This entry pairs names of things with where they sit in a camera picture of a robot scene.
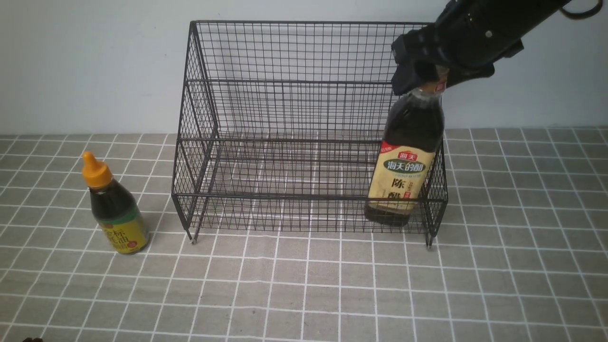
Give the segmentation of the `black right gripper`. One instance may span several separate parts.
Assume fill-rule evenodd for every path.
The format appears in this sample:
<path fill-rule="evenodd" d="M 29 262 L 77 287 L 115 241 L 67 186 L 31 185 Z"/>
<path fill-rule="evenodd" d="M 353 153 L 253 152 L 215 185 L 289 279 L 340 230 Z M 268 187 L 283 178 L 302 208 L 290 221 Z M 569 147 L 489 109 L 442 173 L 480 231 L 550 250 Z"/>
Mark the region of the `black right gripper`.
<path fill-rule="evenodd" d="M 447 89 L 490 78 L 495 74 L 496 60 L 513 48 L 520 51 L 522 37 L 568 3 L 568 0 L 451 0 L 433 29 L 411 30 L 391 44 L 397 63 L 391 78 L 394 95 L 406 95 L 417 87 L 439 81 L 436 65 L 449 69 Z"/>

